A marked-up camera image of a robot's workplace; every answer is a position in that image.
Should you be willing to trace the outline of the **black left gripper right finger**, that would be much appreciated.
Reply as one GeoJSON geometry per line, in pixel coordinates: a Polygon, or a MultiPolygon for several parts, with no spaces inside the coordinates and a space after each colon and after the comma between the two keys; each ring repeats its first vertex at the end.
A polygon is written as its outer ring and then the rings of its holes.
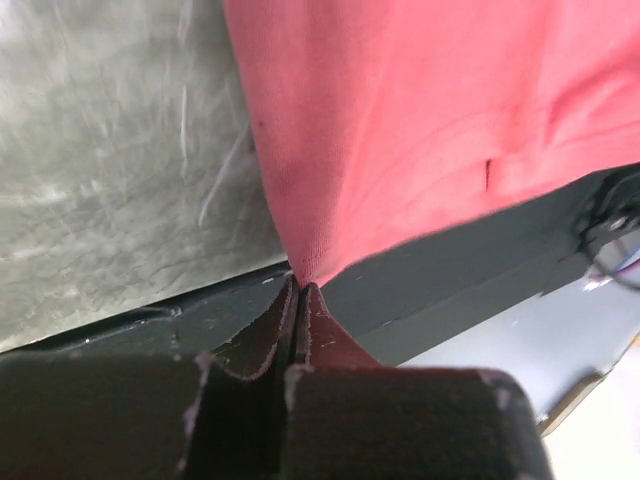
{"type": "Polygon", "coordinates": [[[515,379],[486,368],[385,366],[313,284],[301,294],[284,398],[288,479],[552,477],[515,379]]]}

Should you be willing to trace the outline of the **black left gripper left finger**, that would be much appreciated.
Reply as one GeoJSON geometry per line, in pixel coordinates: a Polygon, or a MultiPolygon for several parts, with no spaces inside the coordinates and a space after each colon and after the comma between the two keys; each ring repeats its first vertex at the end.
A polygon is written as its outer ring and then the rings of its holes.
{"type": "Polygon", "coordinates": [[[5,479],[261,479],[279,469],[299,288],[196,354],[1,361],[5,479]]]}

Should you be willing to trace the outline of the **salmon pink t-shirt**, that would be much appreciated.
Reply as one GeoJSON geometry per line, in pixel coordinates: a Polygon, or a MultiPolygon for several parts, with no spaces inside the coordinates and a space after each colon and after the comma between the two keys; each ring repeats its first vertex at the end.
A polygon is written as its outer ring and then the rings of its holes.
{"type": "Polygon", "coordinates": [[[301,284],[639,159],[635,1],[228,1],[301,284]]]}

